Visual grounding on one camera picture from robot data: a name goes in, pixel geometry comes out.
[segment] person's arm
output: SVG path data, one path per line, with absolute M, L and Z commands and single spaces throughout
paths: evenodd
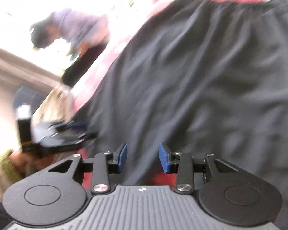
M 37 170 L 41 170 L 52 162 L 53 156 L 40 159 L 30 153 L 22 153 L 21 150 L 6 151 L 0 157 L 0 201 L 9 186 L 25 177 L 28 165 L 33 165 Z

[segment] ribbed surface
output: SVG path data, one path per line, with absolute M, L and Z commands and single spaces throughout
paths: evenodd
M 52 230 L 234 230 L 204 213 L 192 196 L 181 196 L 168 186 L 117 186 L 116 190 L 92 199 L 77 218 Z M 29 230 L 11 225 L 8 230 Z M 269 223 L 253 230 L 278 230 Z

